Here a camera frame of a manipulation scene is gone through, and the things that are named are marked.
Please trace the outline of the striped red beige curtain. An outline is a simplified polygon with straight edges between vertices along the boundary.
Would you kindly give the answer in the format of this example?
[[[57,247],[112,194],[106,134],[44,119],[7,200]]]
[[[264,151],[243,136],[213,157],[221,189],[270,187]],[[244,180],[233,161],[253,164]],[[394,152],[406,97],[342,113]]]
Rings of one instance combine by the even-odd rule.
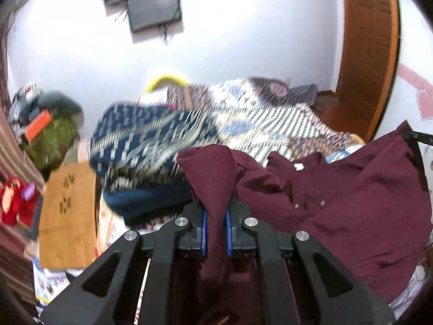
[[[11,100],[7,87],[7,42],[8,23],[1,24],[1,187],[4,188],[12,178],[40,179],[28,156],[19,148],[7,120]],[[24,304],[36,305],[32,261],[24,256],[28,243],[24,228],[1,223],[1,276],[12,292]]]

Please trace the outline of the wooden lap desk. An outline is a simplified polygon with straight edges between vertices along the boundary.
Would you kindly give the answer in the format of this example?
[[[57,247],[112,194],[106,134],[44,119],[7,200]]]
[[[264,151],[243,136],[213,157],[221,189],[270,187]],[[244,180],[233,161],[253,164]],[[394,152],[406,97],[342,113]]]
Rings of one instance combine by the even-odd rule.
[[[96,258],[96,174],[87,162],[53,171],[39,225],[39,262],[53,270],[87,268]]]

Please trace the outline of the patchwork patterned bedspread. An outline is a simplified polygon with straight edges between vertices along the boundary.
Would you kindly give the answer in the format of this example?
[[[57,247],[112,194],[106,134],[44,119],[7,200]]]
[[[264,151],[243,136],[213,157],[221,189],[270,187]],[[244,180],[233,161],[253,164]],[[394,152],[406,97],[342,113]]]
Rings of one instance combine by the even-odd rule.
[[[265,165],[275,151],[293,161],[320,153],[332,163],[363,147],[356,134],[325,125],[306,103],[296,103],[279,79],[247,77],[185,87],[161,85],[137,101],[143,106],[203,110],[216,123],[220,141]]]

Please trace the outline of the red plush toy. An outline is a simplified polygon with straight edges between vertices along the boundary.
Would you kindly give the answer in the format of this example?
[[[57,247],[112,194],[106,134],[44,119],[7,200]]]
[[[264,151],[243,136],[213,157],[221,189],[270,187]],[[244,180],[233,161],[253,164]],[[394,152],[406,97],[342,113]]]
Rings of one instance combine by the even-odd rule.
[[[39,196],[35,183],[9,179],[1,187],[1,221],[11,227],[20,224],[29,229]]]

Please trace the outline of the green patterned cloth pile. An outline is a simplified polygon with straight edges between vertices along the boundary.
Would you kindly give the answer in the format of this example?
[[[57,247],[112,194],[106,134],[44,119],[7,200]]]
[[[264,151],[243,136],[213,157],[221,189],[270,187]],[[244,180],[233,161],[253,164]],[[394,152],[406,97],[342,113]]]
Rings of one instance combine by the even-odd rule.
[[[77,135],[77,127],[71,118],[55,117],[25,146],[25,151],[39,171],[54,170],[62,163]]]

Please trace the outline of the small black wall monitor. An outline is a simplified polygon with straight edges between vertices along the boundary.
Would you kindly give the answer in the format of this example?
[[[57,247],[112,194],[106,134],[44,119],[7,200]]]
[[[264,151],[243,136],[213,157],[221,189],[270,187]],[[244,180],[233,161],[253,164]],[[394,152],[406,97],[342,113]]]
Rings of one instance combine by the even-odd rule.
[[[181,0],[128,0],[126,5],[131,32],[182,19]]]

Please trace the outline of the dark grey bag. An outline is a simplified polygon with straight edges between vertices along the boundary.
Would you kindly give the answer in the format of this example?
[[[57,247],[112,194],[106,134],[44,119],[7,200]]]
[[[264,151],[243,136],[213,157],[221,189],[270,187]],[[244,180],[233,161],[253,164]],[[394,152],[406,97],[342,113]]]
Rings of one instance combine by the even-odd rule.
[[[306,103],[312,106],[316,102],[318,92],[317,84],[305,84],[291,88],[289,95],[296,103]]]

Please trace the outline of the orange box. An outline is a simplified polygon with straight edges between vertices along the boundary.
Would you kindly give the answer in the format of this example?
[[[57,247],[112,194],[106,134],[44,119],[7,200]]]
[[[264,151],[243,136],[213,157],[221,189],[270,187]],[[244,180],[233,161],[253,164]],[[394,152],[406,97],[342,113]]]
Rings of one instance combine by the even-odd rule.
[[[27,141],[32,142],[51,123],[51,121],[51,113],[49,110],[44,109],[27,126],[27,129],[24,132]]]

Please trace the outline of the white sliding heart door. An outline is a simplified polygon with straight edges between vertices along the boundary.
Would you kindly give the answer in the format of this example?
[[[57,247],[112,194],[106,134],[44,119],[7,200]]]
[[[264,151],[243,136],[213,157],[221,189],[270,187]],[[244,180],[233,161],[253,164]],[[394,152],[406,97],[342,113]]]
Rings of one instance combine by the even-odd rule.
[[[399,7],[398,67],[376,138],[404,120],[414,131],[432,133],[432,29],[413,0],[399,0]]]

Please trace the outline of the brown wooden wardrobe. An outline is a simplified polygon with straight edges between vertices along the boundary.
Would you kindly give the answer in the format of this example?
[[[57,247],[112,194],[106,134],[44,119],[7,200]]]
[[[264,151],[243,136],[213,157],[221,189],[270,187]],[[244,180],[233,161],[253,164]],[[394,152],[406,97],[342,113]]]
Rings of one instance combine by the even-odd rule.
[[[370,142],[388,105],[399,56],[398,0],[343,0],[344,38],[335,91],[320,92],[315,110],[336,131]]]

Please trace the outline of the yellow round object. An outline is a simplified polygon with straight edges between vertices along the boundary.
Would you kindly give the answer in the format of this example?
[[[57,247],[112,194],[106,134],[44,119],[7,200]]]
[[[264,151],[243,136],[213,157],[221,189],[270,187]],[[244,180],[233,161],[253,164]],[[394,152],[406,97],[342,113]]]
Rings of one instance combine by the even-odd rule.
[[[159,86],[161,85],[175,85],[179,87],[185,87],[189,85],[189,83],[188,81],[179,78],[177,76],[171,76],[171,75],[159,76],[158,78],[155,78],[147,85],[145,89],[145,94],[149,94],[154,92],[155,90],[158,90]]]

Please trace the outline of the maroon button shirt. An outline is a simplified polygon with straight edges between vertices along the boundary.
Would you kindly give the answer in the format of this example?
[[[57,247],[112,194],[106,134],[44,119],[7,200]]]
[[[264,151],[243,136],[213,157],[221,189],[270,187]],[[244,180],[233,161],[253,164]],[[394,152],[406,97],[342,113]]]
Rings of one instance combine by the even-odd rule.
[[[225,214],[231,200],[276,231],[305,230],[390,306],[406,288],[432,231],[421,152],[407,122],[341,160],[320,153],[266,165],[224,145],[182,151],[177,159],[205,209],[207,259],[195,311],[185,324],[259,324],[253,261],[232,258]]]

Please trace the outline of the navy patterned folded clothes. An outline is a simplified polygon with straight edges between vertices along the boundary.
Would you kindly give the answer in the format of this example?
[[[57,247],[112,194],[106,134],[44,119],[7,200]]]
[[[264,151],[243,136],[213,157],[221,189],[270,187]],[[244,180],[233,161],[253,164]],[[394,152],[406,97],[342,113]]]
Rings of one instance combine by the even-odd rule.
[[[190,201],[177,157],[188,148],[219,142],[214,117],[207,111],[116,103],[93,133],[90,166],[106,204],[134,224]]]

